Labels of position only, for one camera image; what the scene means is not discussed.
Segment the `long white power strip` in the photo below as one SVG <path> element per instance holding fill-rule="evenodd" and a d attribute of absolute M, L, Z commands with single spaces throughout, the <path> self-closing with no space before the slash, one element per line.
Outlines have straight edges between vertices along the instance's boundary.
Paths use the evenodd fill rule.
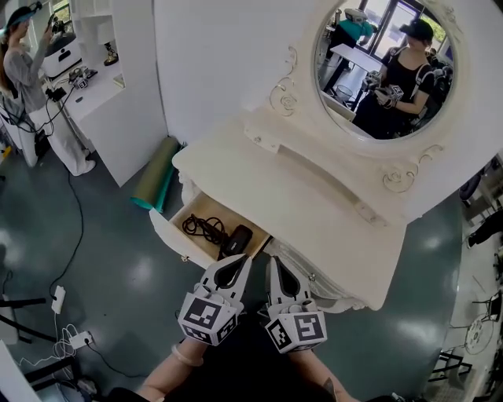
<path fill-rule="evenodd" d="M 64 299 L 65 299 L 65 295 L 66 295 L 66 290 L 62 286 L 57 285 L 56 290 L 54 291 L 52 305 L 51 305 L 51 309 L 57 315 L 59 315 L 61 313 L 62 305 L 63 305 Z"/>

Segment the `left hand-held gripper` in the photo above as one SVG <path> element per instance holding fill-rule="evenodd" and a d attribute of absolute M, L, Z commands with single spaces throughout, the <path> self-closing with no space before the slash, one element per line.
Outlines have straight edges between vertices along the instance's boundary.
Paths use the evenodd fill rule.
<path fill-rule="evenodd" d="M 252 258 L 239 254 L 223 258 L 206 269 L 201 283 L 186 294 L 178 315 L 186 337 L 213 346 L 223 342 L 237 327 L 238 316 L 244 310 L 240 300 L 251 268 Z"/>

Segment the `wide white power strip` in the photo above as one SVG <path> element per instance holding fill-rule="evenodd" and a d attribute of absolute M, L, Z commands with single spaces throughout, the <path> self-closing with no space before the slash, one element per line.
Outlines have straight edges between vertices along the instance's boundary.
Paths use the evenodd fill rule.
<path fill-rule="evenodd" d="M 93 340 L 92 335 L 89 331 L 82 331 L 78 334 L 72 335 L 69 338 L 69 342 L 70 342 L 71 347 L 74 350 L 77 350 L 82 347 L 91 345 L 94 342 L 94 340 Z"/>

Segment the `black hair dryer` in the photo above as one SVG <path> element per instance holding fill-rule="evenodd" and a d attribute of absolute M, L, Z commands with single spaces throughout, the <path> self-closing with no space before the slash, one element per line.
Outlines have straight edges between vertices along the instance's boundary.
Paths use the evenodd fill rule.
<path fill-rule="evenodd" d="M 229 234 L 219 218 L 203 219 L 194 214 L 182 222 L 182 231 L 189 236 L 203 237 L 209 243 L 218 246 L 219 261 L 243 254 L 253 236 L 252 230 L 244 225 L 238 225 Z"/>

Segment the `person's right forearm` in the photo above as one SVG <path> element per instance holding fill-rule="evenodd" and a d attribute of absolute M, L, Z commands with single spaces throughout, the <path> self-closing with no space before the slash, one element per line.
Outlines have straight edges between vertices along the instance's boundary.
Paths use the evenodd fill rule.
<path fill-rule="evenodd" d="M 305 378 L 324 388 L 335 402 L 357 402 L 311 349 L 289 353 L 288 357 Z"/>

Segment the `white wooden large drawer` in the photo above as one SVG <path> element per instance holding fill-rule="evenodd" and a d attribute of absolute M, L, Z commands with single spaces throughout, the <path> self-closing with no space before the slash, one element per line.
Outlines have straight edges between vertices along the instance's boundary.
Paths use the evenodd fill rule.
<path fill-rule="evenodd" d="M 149 212 L 150 220 L 162 241 L 180 254 L 183 261 L 191 261 L 203 269 L 217 261 L 219 246 L 210 243 L 201 236 L 190 236 L 182 230 L 182 222 L 191 214 L 199 218 L 216 217 L 220 219 L 227 233 L 231 233 L 238 225 L 244 225 L 251 229 L 252 238 L 244 252 L 252 258 L 260 253 L 270 239 L 270 235 L 259 226 L 202 192 L 170 219 L 166 219 L 156 210 L 151 210 Z"/>

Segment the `rolled olive teal mat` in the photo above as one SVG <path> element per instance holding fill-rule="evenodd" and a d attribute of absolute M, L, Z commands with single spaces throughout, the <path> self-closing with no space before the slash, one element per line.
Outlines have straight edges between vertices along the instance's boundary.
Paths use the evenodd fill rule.
<path fill-rule="evenodd" d="M 163 213 L 171 178 L 174 175 L 173 157 L 181 149 L 174 137 L 166 137 L 153 154 L 130 200 L 145 210 Z"/>

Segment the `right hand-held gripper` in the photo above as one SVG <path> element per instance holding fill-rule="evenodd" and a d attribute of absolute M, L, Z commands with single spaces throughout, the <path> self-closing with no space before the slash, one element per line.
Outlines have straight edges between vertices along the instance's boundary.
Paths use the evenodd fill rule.
<path fill-rule="evenodd" d="M 281 354 L 315 348 L 328 339 L 325 315 L 310 298 L 307 278 L 279 256 L 268 264 L 270 305 L 258 314 Z"/>

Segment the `black metal frame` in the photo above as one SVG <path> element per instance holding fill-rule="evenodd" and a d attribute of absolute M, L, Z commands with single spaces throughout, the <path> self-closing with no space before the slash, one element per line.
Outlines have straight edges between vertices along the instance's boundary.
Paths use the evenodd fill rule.
<path fill-rule="evenodd" d="M 53 345 L 61 345 L 61 349 L 64 351 L 65 340 L 63 336 L 58 337 L 58 335 L 54 336 L 44 334 L 31 329 L 30 327 L 26 327 L 18 323 L 15 315 L 13 314 L 15 309 L 22 309 L 30 305 L 43 304 L 46 304 L 45 298 L 9 300 L 5 298 L 4 294 L 0 295 L 0 339 L 8 345 L 16 344 L 18 341 L 30 344 L 31 339 L 24 338 L 19 335 L 20 332 L 24 332 L 32 337 L 51 342 Z M 75 357 L 70 355 L 56 355 L 56 350 L 57 348 L 54 348 L 53 355 L 46 358 L 46 361 L 53 359 L 56 360 L 56 362 L 26 373 L 25 378 L 33 386 L 34 391 L 39 391 L 56 384 L 79 391 L 77 382 L 81 376 L 81 371 Z M 64 371 L 67 367 L 72 370 L 72 378 L 66 380 L 60 378 L 49 379 L 50 375 L 54 375 L 57 371 Z"/>

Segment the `person's left forearm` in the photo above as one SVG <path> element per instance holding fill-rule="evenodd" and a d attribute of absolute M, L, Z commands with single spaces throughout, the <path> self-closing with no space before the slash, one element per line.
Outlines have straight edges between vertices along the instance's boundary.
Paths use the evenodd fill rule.
<path fill-rule="evenodd" d="M 207 344 L 192 338 L 172 345 L 171 354 L 142 383 L 136 394 L 148 402 L 160 402 L 201 367 Z"/>

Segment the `white vanity dressing table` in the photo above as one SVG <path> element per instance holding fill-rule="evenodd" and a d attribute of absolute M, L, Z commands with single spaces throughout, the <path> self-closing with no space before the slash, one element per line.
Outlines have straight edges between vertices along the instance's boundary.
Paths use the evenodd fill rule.
<path fill-rule="evenodd" d="M 250 141 L 242 118 L 188 144 L 174 166 L 204 194 L 296 250 L 349 295 L 379 310 L 385 303 L 405 228 L 371 216 L 333 177 L 307 165 L 281 183 L 281 152 Z"/>

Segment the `oval mirror white frame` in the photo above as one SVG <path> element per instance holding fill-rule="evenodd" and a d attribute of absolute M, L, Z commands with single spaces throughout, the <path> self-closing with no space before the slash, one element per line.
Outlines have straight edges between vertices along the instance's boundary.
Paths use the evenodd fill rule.
<path fill-rule="evenodd" d="M 439 24 L 443 26 L 447 38 L 453 39 L 456 46 L 465 45 L 463 32 L 457 26 L 456 17 L 452 9 L 450 0 L 420 0 L 426 6 L 428 11 L 432 11 L 433 17 L 437 18 Z M 402 25 L 400 31 L 406 36 L 407 44 L 403 46 L 396 45 L 390 47 L 379 68 L 367 69 L 367 74 L 362 80 L 360 93 L 365 92 L 366 96 L 362 101 L 355 100 L 354 118 L 344 119 L 342 112 L 335 110 L 334 122 L 341 130 L 348 135 L 355 135 L 363 144 L 370 141 L 372 144 L 378 139 L 382 141 L 394 141 L 396 144 L 406 144 L 407 138 L 419 133 L 425 132 L 427 139 L 433 141 L 433 134 L 439 135 L 442 140 L 449 133 L 450 126 L 454 121 L 456 111 L 460 106 L 454 100 L 447 102 L 447 112 L 441 111 L 440 117 L 436 118 L 438 111 L 431 111 L 430 101 L 433 98 L 436 83 L 440 80 L 439 75 L 444 70 L 436 69 L 427 61 L 426 56 L 419 56 L 420 52 L 426 50 L 431 45 L 431 26 L 423 21 L 411 20 L 408 24 Z M 300 95 L 301 84 L 295 84 L 293 72 L 295 66 L 292 64 L 292 71 L 278 82 L 270 94 L 271 108 L 275 111 L 276 104 L 273 102 L 274 96 L 280 96 L 278 99 L 284 109 L 281 113 L 286 118 L 290 116 L 295 109 L 297 99 L 294 97 Z M 431 119 L 439 119 L 440 126 L 428 128 Z M 426 142 L 414 144 L 426 145 Z M 380 168 L 383 186 L 396 194 L 405 195 L 406 192 L 417 185 L 420 174 L 421 163 L 425 164 L 427 160 L 433 160 L 434 155 L 442 152 L 444 145 L 442 142 L 433 141 L 428 143 L 425 148 L 416 156 L 398 160 L 398 149 L 393 151 L 393 160 Z M 294 174 L 300 180 L 302 173 L 307 172 L 307 165 L 301 166 L 300 151 L 295 150 L 292 155 L 287 156 L 286 151 L 281 151 L 281 157 L 274 157 L 278 163 L 281 161 L 281 178 L 279 181 L 292 184 Z"/>

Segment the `white shade table lamp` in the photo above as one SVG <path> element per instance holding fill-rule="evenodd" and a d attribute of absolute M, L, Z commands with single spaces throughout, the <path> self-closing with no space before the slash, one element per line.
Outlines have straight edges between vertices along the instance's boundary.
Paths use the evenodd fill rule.
<path fill-rule="evenodd" d="M 104 60 L 104 66 L 111 66 L 119 61 L 118 54 L 112 46 L 115 41 L 115 32 L 112 20 L 107 20 L 97 26 L 97 41 L 107 50 L 107 58 Z"/>

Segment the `person's black clothing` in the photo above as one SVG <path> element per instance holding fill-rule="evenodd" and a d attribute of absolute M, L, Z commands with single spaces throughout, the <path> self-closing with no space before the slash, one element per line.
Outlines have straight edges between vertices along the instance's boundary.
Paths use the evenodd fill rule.
<path fill-rule="evenodd" d="M 207 345 L 203 359 L 160 402 L 335 402 L 299 372 L 288 353 L 280 354 L 253 320 L 239 324 L 221 345 Z M 116 387 L 106 402 L 148 402 L 136 394 L 139 387 Z"/>

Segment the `idle gripper device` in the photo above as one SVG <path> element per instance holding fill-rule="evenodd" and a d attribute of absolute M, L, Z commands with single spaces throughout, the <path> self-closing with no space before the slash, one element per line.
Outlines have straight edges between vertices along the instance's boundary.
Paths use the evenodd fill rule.
<path fill-rule="evenodd" d="M 82 66 L 69 73 L 68 84 L 77 90 L 88 87 L 89 81 L 97 74 L 97 70 Z"/>

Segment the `white desk shelf unit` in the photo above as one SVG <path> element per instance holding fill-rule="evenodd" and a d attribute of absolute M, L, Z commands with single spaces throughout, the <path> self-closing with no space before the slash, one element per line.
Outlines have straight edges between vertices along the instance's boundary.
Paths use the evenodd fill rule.
<path fill-rule="evenodd" d="M 69 0 L 81 66 L 97 70 L 88 87 L 55 79 L 70 97 L 64 113 L 118 186 L 127 183 L 167 136 L 156 62 L 153 0 Z M 105 67 L 97 26 L 112 20 L 119 61 Z"/>

